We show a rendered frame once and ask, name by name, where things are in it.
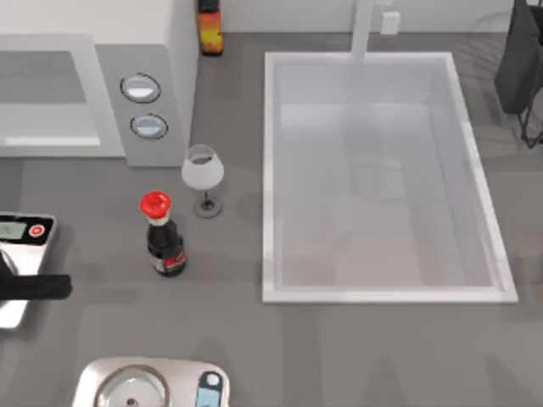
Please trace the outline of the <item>clear wine glass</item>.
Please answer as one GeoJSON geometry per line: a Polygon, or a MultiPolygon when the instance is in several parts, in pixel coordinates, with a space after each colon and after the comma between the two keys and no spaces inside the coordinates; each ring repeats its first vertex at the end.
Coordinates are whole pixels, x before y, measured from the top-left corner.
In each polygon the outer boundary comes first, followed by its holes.
{"type": "Polygon", "coordinates": [[[183,182],[197,194],[194,213],[203,219],[217,216],[221,203],[210,192],[220,185],[225,169],[216,151],[205,144],[194,144],[186,153],[181,173],[183,182]]]}

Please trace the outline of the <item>white sink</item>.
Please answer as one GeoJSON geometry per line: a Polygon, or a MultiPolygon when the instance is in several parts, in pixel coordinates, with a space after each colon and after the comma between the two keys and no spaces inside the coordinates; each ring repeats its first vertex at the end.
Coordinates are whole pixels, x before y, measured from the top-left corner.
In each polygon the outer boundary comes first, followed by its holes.
{"type": "Polygon", "coordinates": [[[450,53],[265,55],[262,299],[515,304],[450,53]]]}

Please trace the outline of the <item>dark bottle with red cap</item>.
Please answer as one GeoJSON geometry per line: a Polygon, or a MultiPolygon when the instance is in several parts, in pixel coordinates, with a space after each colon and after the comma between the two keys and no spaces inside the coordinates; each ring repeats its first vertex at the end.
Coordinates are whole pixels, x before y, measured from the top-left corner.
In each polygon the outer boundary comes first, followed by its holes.
{"type": "Polygon", "coordinates": [[[146,192],[139,209],[148,221],[146,239],[152,268],[166,278],[181,275],[188,256],[183,236],[171,218],[170,195],[160,190],[146,192]]]}

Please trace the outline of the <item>round microwave knob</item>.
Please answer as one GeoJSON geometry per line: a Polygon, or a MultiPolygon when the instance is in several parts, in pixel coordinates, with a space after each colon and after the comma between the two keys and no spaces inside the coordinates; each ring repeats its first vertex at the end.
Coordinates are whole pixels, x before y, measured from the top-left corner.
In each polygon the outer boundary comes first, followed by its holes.
{"type": "Polygon", "coordinates": [[[137,73],[121,80],[120,91],[131,102],[152,103],[160,97],[161,87],[151,75],[137,73]]]}
{"type": "Polygon", "coordinates": [[[144,114],[131,119],[132,132],[142,139],[160,139],[169,130],[167,122],[156,114],[144,114]]]}

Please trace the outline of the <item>orange and black bottle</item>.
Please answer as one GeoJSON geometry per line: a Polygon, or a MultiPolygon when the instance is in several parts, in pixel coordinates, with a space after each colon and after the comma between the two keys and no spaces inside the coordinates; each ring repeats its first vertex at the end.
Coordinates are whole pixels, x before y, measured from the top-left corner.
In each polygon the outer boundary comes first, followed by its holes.
{"type": "Polygon", "coordinates": [[[201,53],[206,56],[220,56],[224,50],[220,0],[196,1],[201,53]]]}

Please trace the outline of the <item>tall white tap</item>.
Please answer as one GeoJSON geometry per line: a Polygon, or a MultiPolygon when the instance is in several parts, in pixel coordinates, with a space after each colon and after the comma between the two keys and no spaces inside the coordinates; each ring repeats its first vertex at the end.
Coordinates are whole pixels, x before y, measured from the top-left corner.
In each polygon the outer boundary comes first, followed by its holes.
{"type": "Polygon", "coordinates": [[[355,14],[351,37],[350,56],[361,63],[367,52],[368,37],[376,0],[355,0],[355,14]]]}

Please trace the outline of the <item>silver kitchen scale blue panel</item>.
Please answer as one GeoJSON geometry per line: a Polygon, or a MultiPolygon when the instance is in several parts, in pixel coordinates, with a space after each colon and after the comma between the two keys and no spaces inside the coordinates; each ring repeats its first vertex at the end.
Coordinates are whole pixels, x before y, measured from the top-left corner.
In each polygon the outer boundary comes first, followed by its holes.
{"type": "Polygon", "coordinates": [[[228,375],[209,362],[118,356],[83,369],[70,407],[231,407],[230,395],[228,375]]]}

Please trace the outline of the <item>pale microwave oven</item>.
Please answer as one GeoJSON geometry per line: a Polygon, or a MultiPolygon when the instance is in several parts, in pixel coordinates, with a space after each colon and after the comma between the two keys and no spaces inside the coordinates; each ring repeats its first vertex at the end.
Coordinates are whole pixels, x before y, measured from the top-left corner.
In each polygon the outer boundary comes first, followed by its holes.
{"type": "Polygon", "coordinates": [[[95,42],[90,36],[0,36],[0,158],[117,158],[133,167],[178,167],[190,142],[199,50],[193,37],[95,42]],[[137,73],[161,87],[152,103],[123,96],[137,73]],[[132,118],[156,114],[160,139],[132,118]]]}

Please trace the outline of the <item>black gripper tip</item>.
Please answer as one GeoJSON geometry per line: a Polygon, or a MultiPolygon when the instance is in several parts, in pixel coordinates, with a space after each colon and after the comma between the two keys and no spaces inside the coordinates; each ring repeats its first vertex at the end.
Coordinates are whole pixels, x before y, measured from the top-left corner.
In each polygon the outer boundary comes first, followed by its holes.
{"type": "Polygon", "coordinates": [[[0,251],[0,300],[62,300],[70,296],[69,275],[17,275],[7,254],[0,251]]]}

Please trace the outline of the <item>silver kitchen scale red button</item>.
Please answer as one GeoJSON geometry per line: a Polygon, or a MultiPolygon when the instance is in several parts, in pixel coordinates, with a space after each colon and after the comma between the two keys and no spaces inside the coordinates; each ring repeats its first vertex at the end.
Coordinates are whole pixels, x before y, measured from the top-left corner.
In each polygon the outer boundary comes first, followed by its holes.
{"type": "MultiPolygon", "coordinates": [[[[53,246],[58,222],[53,215],[0,212],[0,249],[16,276],[42,274],[53,246]]],[[[16,330],[25,318],[29,300],[0,301],[0,331],[16,330]]]]}

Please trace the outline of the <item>white wall socket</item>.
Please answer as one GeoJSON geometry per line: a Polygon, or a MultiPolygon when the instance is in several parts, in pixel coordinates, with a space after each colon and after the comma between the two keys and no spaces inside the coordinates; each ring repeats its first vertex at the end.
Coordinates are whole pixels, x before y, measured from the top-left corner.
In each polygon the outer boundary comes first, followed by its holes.
{"type": "Polygon", "coordinates": [[[382,35],[396,35],[400,30],[401,14],[397,11],[383,12],[380,33],[382,35]]]}

